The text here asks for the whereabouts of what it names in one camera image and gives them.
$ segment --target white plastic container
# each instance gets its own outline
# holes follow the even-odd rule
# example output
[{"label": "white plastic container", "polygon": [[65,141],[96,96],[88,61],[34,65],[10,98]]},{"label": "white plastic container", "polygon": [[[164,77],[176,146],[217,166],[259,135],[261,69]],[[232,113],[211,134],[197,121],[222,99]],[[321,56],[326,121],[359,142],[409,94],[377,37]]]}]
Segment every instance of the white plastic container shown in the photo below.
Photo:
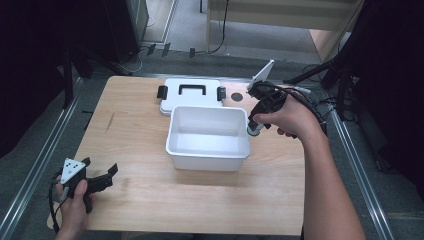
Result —
[{"label": "white plastic container", "polygon": [[247,121],[241,108],[177,106],[166,151],[178,169],[237,171],[250,154]]}]

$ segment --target wire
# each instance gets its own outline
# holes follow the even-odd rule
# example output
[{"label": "wire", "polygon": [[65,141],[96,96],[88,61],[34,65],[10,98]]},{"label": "wire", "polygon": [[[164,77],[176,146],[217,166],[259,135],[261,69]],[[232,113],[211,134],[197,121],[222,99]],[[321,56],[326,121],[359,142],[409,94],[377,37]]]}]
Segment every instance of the wire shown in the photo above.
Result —
[{"label": "wire", "polygon": [[[220,53],[220,55],[224,55],[224,53],[225,53],[225,51],[226,51],[227,47],[224,45],[224,48],[225,48],[224,52],[223,52],[223,53]],[[179,50],[168,50],[168,52],[169,52],[169,53],[175,53],[175,54],[190,54],[190,52],[187,52],[187,51],[179,51]],[[202,55],[202,54],[204,54],[204,55],[209,55],[209,54],[212,54],[212,53],[207,53],[207,52],[205,52],[205,51],[200,51],[200,52],[196,52],[196,54],[199,54],[199,55]]]},{"label": "wire", "polygon": [[336,101],[330,101],[332,99],[337,99],[337,97],[329,97],[329,98],[321,99],[318,102],[319,104],[323,104],[323,103],[336,104]]},{"label": "wire", "polygon": [[135,73],[135,72],[139,71],[143,67],[143,62],[141,61],[141,53],[144,52],[144,51],[146,51],[147,49],[148,49],[147,47],[146,48],[142,48],[140,50],[140,52],[138,53],[137,57],[138,57],[138,60],[140,61],[140,66],[136,70],[127,69],[126,67],[122,66],[121,64],[118,64],[118,66],[120,68],[124,69],[125,71],[130,72],[130,73]]},{"label": "wire", "polygon": [[278,89],[282,92],[289,94],[294,99],[296,99],[297,101],[302,103],[307,109],[309,109],[309,111],[311,111],[314,114],[314,116],[316,117],[316,119],[318,120],[318,122],[320,124],[325,124],[325,119],[321,116],[321,114],[313,107],[313,105],[308,101],[308,99],[305,97],[305,95],[303,95],[302,92],[296,90],[295,88],[283,88],[283,87],[274,85],[272,83],[267,83],[267,82],[258,82],[258,83],[256,83],[256,85],[257,86],[267,86],[267,87],[271,87],[271,88],[276,88],[276,89]]},{"label": "wire", "polygon": [[225,3],[225,13],[224,13],[224,22],[222,24],[222,40],[221,40],[221,43],[219,44],[219,46],[215,50],[212,50],[210,52],[199,51],[199,52],[196,52],[196,53],[214,54],[214,53],[216,53],[222,47],[222,44],[224,44],[224,40],[225,40],[225,23],[227,22],[227,13],[228,13],[228,5],[229,5],[229,3],[230,3],[229,0],[227,0],[226,3]]},{"label": "wire", "polygon": [[54,217],[56,218],[57,212],[59,211],[60,207],[62,207],[62,205],[66,202],[66,200],[68,200],[68,198],[66,198],[63,202],[61,202],[59,204],[59,206],[56,208],[56,211],[54,212]]},{"label": "wire", "polygon": [[62,169],[61,168],[58,172],[56,172],[53,177],[52,177],[52,181],[49,187],[49,194],[48,194],[48,199],[49,199],[49,209],[50,209],[50,214],[52,216],[52,221],[53,221],[53,229],[56,233],[59,232],[60,228],[59,228],[59,224],[57,223],[56,220],[56,213],[57,213],[57,209],[56,211],[54,211],[53,208],[53,188],[54,186],[59,182],[56,178],[62,174]]},{"label": "wire", "polygon": [[[321,66],[320,64],[309,64],[309,65],[306,65],[305,67],[303,67],[303,69],[302,69],[302,73],[305,73],[305,72],[307,72],[306,71],[306,69],[307,68],[309,68],[309,67],[318,67],[318,66]],[[312,81],[312,82],[321,82],[322,81],[322,79],[323,79],[323,77],[321,77],[321,73],[322,73],[323,71],[321,71],[321,72],[319,72],[319,73],[317,73],[317,74],[315,74],[315,75],[317,75],[318,76],[318,79],[312,79],[311,77],[309,77],[308,78],[308,80],[310,80],[310,81]]]},{"label": "wire", "polygon": [[328,61],[328,63],[329,63],[329,66],[330,66],[330,68],[331,69],[333,69],[333,71],[335,71],[335,72],[338,72],[338,73],[340,73],[340,72],[344,72],[344,71],[347,71],[348,69],[347,68],[345,68],[345,69],[336,69],[334,66],[333,66],[333,61],[334,61],[334,58],[333,59],[331,59],[330,61]]},{"label": "wire", "polygon": [[330,115],[330,113],[332,112],[332,111],[334,111],[334,110],[336,110],[336,108],[331,108],[326,114],[324,114],[324,116],[323,116],[323,118],[325,119],[325,120],[327,120],[327,118],[328,118],[328,115]]}]

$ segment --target white lid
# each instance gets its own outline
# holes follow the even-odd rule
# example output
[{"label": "white lid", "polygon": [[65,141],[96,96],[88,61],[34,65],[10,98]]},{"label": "white lid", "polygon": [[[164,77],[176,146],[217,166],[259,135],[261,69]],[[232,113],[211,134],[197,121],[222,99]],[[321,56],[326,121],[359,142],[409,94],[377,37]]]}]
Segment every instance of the white lid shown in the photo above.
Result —
[{"label": "white lid", "polygon": [[168,78],[165,81],[168,87],[166,100],[162,99],[160,111],[170,116],[176,106],[205,106],[222,107],[218,101],[217,89],[221,86],[218,80]]}]

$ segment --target wrist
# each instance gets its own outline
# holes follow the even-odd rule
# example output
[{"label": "wrist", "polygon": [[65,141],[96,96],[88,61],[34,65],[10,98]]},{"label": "wrist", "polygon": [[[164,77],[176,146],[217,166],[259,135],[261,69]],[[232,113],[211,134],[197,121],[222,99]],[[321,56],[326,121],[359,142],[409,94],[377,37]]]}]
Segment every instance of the wrist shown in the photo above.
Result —
[{"label": "wrist", "polygon": [[56,240],[77,240],[81,233],[71,231],[69,228],[61,228],[56,235]]},{"label": "wrist", "polygon": [[316,144],[320,142],[328,143],[328,138],[319,125],[317,127],[305,129],[302,134],[298,135],[298,138],[304,147],[307,147],[308,144]]}]

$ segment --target wooden table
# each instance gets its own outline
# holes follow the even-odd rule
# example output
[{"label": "wooden table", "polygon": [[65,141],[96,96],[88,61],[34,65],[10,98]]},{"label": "wooden table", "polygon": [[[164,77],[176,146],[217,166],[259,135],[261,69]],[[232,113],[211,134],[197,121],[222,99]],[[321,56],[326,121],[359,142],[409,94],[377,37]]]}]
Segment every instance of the wooden table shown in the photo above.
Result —
[{"label": "wooden table", "polygon": [[[299,235],[304,160],[299,140],[276,128],[251,138],[237,172],[177,170],[165,151],[170,117],[156,98],[163,79],[111,77],[75,159],[91,158],[87,176],[114,163],[114,185],[97,193],[88,229],[111,231]],[[245,83],[222,82],[224,106],[250,113]],[[234,92],[244,95],[231,100]]]}]

